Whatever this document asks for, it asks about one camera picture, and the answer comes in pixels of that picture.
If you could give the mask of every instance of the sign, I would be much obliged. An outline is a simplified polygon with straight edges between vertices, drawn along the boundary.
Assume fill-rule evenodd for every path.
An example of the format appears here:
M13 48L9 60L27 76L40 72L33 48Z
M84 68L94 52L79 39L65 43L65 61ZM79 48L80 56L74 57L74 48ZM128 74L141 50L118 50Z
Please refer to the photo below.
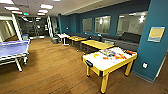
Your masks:
M152 27L149 33L148 41L160 42L165 27Z

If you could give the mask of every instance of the blue wall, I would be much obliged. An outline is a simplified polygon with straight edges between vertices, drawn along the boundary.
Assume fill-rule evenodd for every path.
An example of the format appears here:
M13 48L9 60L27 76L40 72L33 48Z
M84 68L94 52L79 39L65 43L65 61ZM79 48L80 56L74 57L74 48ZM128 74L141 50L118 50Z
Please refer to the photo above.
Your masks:
M109 35L116 36L118 19L119 19L120 14L141 12L141 11L148 10L149 1L143 1L140 4L139 2L140 1L137 0L134 3L132 2L121 3L118 5L109 6L109 7L105 7L105 8L101 8L101 9L97 9L97 10L93 10L90 12L80 14L80 33L83 33L83 28L82 28L83 19L92 18L92 32L88 34L97 35L97 33L94 33L95 18L102 17L102 16L111 16Z
M149 0L136 0L134 2L121 3L114 6L109 6L109 7L85 12L82 14L72 14L69 16L61 15L60 18L62 19L60 24L62 24L61 28L63 29L62 30L63 32L67 31L67 30L64 30L65 26L63 24L65 24L71 27L71 29L69 30L70 32L84 33L82 20L86 18L92 18L92 32L87 34L97 36L97 33L94 33L95 18L102 17L102 16L111 16L109 35L116 36L118 18L120 14L147 11L148 7L149 7Z
M60 33L69 33L71 31L71 18L70 17L71 16L64 16L61 14L58 15Z
M155 79L157 71L167 54L168 47L168 0L151 0L145 27L138 48L138 58L133 71L151 80ZM148 42L151 27L166 27L161 42Z

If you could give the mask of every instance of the baseboard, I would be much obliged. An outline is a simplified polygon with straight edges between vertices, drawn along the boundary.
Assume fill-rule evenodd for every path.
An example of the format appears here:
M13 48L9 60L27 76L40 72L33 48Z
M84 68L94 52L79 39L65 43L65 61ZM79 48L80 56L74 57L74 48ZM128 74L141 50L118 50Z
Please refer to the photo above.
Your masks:
M141 78L141 79L143 79L143 80L145 80L145 81L147 81L147 82L149 82L149 83L152 83L152 84L155 81L155 80L152 80L152 79L150 79L148 77L145 77L145 76L143 76L143 75L141 75L141 74L139 74L137 72L134 72L134 71L132 71L132 74L135 75L135 76L137 76L137 77L139 77L139 78Z

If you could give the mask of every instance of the exit sign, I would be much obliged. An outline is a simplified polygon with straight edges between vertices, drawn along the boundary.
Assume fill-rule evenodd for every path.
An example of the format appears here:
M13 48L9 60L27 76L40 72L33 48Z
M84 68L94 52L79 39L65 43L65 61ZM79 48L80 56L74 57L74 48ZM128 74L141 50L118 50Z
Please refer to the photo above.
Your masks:
M24 15L29 15L29 13L26 13L26 12L25 12Z

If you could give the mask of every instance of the game table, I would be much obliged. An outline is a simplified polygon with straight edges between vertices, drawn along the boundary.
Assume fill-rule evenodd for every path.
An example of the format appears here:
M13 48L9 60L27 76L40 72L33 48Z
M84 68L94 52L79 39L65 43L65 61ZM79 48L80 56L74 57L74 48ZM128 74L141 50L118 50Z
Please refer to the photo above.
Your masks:
M87 41L81 41L80 49L82 49L82 43L87 45L87 52L89 52L89 46L97 48L99 50L111 48L111 47L114 46L114 45L99 42L99 41L96 41L96 40L87 40Z
M82 38L82 37L78 37L78 36L71 36L71 37L67 37L67 38L72 40L72 45L74 44L74 42L80 42L83 40L87 40L86 38Z
M62 45L69 45L69 44L66 44L66 42L65 42L65 38L70 37L69 35L67 35L65 33L64 34L57 34L57 35L61 38L61 40L62 40L62 38L64 39Z
M109 52L106 52L105 50L100 50L98 52L83 56L83 62L87 65L87 76L89 77L90 70L93 70L98 76L103 77L101 93L105 93L106 91L109 73L128 64L125 71L125 75L128 76L132 67L132 63L137 58L136 52L124 52L118 47L109 49L113 55L115 53L114 56L108 56L107 54L109 54Z
M0 43L0 65L9 64L15 62L19 71L22 68L19 64L19 59L24 59L24 64L26 64L28 48L30 40L22 41L10 41Z

